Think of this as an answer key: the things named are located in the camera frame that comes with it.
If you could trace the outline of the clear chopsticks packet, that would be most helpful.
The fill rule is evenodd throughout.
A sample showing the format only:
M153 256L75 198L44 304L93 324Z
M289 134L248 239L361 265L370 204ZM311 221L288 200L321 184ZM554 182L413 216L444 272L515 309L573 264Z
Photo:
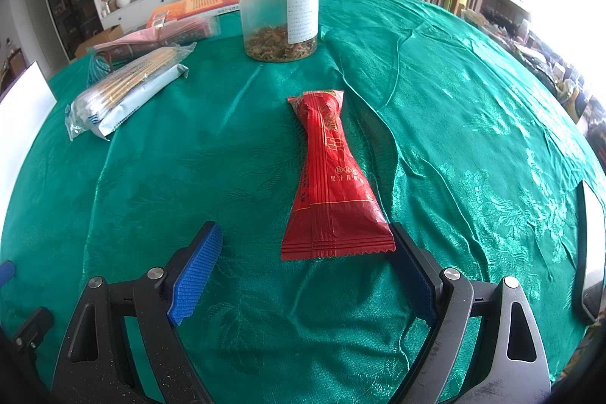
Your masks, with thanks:
M196 45L156 48L86 88L66 107L69 139L88 131L107 139L164 87L187 76L188 68L182 61Z

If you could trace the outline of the red snack packet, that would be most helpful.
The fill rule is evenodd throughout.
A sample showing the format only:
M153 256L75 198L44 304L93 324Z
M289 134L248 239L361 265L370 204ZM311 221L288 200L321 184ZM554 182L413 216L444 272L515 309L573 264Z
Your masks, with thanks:
M283 260L391 252L394 235L349 149L341 90L290 97L307 136L307 153L286 232Z

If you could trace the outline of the green satin tablecloth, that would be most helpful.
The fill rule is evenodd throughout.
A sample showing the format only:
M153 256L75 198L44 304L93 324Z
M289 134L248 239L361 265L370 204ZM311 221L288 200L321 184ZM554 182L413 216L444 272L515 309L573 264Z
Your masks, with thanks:
M51 382L87 281L164 265L209 220L224 247L188 355L219 403L384 403L427 334L381 254L285 262L280 244L306 154L289 98L340 89L348 145L386 216L472 280L518 278L551 376L584 336L571 297L576 194L605 191L583 135L544 86L482 32L412 0L320 0L302 61L244 53L241 19L188 58L187 77L109 139L69 137L88 61L50 80L58 101L16 182L1 255L16 276L1 323L55 317L37 353Z

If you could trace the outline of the cardboard box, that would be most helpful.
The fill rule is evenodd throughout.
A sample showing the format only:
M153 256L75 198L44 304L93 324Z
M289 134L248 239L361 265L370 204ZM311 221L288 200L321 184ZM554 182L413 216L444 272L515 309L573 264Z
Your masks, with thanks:
M123 36L123 30L120 25L105 29L93 37L80 43L75 50L75 58L83 58L87 54L88 48L98 44L108 43Z

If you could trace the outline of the pink incense packet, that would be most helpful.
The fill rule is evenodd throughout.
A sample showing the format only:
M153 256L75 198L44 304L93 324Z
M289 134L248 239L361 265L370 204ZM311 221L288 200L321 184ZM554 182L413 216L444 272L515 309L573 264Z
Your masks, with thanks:
M198 41L218 36L216 16L191 16L175 20L162 27L142 29L116 40L88 47L89 61L86 86L105 79L136 58L164 46L189 46Z

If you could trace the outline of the orange book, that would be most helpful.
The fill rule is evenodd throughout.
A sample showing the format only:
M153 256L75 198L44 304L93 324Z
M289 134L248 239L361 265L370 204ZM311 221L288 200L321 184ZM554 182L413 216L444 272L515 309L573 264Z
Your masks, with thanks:
M238 0L180 0L156 8L146 27L160 27L190 16L220 16L238 9Z

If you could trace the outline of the clear jar black lid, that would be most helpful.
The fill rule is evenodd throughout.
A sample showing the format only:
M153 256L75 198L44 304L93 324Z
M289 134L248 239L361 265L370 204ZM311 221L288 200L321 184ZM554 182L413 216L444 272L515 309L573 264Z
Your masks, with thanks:
M319 0L238 0L245 53L256 61L308 58L319 37Z

